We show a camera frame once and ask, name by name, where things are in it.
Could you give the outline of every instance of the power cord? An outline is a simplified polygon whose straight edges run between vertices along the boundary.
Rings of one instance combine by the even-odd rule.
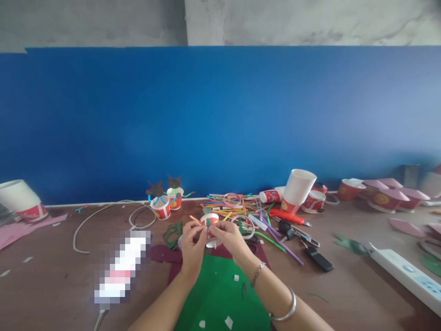
[[[103,211],[103,210],[105,210],[105,209],[107,209],[107,208],[109,208],[109,207],[111,207],[111,206],[113,206],[113,205],[115,205],[115,204],[117,204],[117,203],[120,203],[120,202],[139,203],[139,204],[142,205],[140,208],[136,209],[136,210],[135,210],[135,211],[129,216],[129,223],[130,223],[130,225],[132,226],[132,228],[130,229],[130,231],[133,231],[133,230],[135,230],[135,229],[145,229],[145,228],[148,228],[149,226],[153,225],[153,223],[155,223],[155,221],[156,221],[156,213],[155,213],[155,211],[154,211],[149,205],[145,205],[143,202],[133,201],[133,200],[121,200],[121,201],[113,202],[113,203],[109,204],[108,206],[105,206],[104,208],[102,208],[102,209],[100,209],[100,210],[94,212],[92,215],[90,215],[89,217],[87,217],[87,218],[86,218],[86,219],[85,219],[85,220],[84,220],[84,221],[78,226],[77,230],[76,230],[75,233],[73,234],[73,250],[74,250],[74,251],[77,251],[78,253],[83,253],[83,254],[89,254],[89,253],[90,253],[90,252],[88,252],[88,251],[81,251],[81,250],[79,250],[79,249],[77,248],[76,241],[77,241],[77,234],[78,234],[79,229],[80,229],[80,228],[84,225],[84,223],[86,223],[86,222],[87,222],[92,216],[94,216],[94,215],[98,214],[99,212],[101,212],[101,211]],[[149,208],[149,209],[153,212],[153,214],[155,215],[155,218],[153,219],[153,221],[151,221],[151,222],[150,222],[149,224],[147,224],[146,226],[138,227],[137,225],[135,225],[135,224],[132,222],[132,216],[133,216],[138,210],[140,210],[140,209],[142,209],[142,208]]]

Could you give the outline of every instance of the green felt sheet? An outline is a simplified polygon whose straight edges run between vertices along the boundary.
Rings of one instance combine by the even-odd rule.
[[[243,295],[243,283],[247,293]],[[232,330],[270,330],[270,318],[254,289],[233,260],[204,256],[201,273],[185,301],[175,330],[201,331],[199,322],[205,321],[206,331],[229,331],[227,316],[233,321]]]

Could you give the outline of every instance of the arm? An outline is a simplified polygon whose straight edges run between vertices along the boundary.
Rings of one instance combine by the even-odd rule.
[[[200,233],[197,244],[193,238]],[[188,222],[181,240],[182,270],[154,303],[136,320],[129,331],[173,330],[188,294],[201,271],[207,228],[199,222]]]
[[[252,281],[261,261],[250,251],[243,240],[237,225],[231,222],[218,222],[209,228],[210,232],[222,240],[233,255],[234,262]],[[256,279],[254,290],[265,309],[274,317],[285,316],[292,305],[289,288],[267,267],[263,267]],[[297,305],[290,318],[283,322],[272,321],[278,331],[332,331],[333,329],[306,303],[296,296]]]

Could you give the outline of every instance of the electrical outlet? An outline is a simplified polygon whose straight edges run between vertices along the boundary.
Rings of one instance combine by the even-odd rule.
[[[425,288],[427,292],[436,297],[438,300],[441,300],[441,286],[427,277],[415,277],[414,279],[423,288]]]

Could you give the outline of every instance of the gray concrete wall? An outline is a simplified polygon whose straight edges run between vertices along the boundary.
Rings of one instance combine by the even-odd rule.
[[[0,0],[0,52],[185,45],[184,0]]]
[[[197,45],[441,45],[440,0],[185,0]]]

